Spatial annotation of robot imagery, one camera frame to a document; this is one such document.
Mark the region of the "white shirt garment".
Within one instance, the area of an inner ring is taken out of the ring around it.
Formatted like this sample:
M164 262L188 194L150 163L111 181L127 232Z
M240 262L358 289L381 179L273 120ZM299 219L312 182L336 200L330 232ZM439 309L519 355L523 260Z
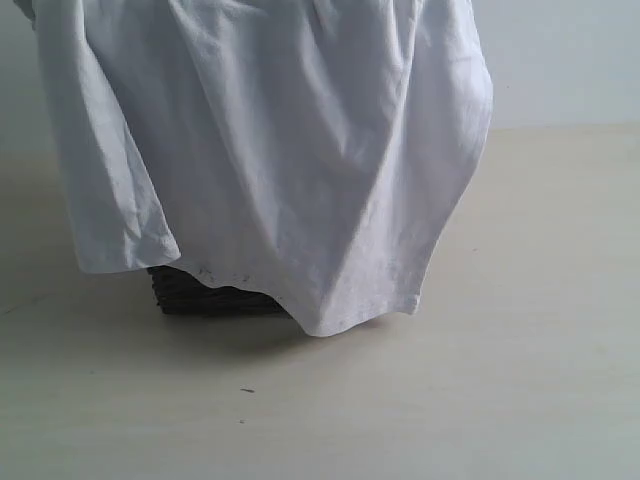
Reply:
M36 1L79 267L170 265L309 335L415 312L486 142L468 1Z

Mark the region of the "dark brown wicker basket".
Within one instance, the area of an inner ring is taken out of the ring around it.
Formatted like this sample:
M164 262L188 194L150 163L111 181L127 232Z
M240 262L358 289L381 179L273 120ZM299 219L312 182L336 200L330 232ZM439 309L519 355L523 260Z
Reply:
M287 314L268 295L234 287L211 288L187 272L168 267L147 269L156 303L173 316L262 316Z

